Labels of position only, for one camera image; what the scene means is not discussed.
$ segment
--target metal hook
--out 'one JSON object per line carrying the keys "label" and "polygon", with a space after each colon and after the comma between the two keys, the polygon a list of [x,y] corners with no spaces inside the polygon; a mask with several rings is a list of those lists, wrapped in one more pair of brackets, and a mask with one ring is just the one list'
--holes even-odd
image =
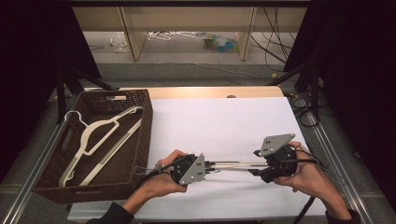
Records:
{"label": "metal hook", "polygon": [[69,112],[67,112],[67,113],[64,115],[64,121],[67,121],[67,116],[68,116],[68,114],[70,114],[70,113],[72,113],[72,112],[78,113],[78,120],[79,120],[79,122],[81,122],[82,124],[85,125],[86,128],[88,128],[88,124],[86,124],[86,123],[82,120],[82,116],[81,116],[81,114],[80,114],[77,110],[70,110]]}

